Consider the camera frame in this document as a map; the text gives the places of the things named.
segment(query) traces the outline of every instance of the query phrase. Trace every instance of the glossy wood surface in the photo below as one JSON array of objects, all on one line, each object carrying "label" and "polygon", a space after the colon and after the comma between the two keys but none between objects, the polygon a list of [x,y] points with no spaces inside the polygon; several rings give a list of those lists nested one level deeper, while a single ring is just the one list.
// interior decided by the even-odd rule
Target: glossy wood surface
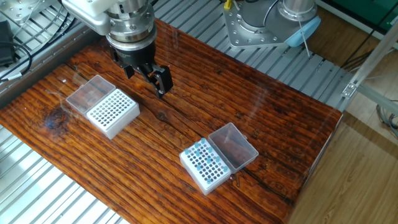
[{"label": "glossy wood surface", "polygon": [[[161,100],[130,80],[102,40],[0,114],[0,124],[131,223],[285,223],[341,113],[157,21],[156,61],[174,87]],[[109,140],[65,98],[100,74],[141,114]],[[178,154],[233,122],[259,156],[204,196]]]}]

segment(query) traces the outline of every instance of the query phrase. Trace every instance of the wooden tabletop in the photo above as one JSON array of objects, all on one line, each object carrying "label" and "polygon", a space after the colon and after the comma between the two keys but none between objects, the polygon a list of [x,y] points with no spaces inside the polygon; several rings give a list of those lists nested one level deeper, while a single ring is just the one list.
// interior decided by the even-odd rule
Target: wooden tabletop
[{"label": "wooden tabletop", "polygon": [[[0,111],[0,124],[131,223],[285,223],[342,114],[157,21],[161,100],[126,79],[107,42],[87,46]],[[66,97],[95,75],[139,103],[113,140]],[[259,156],[208,196],[178,154],[232,122]]]}]

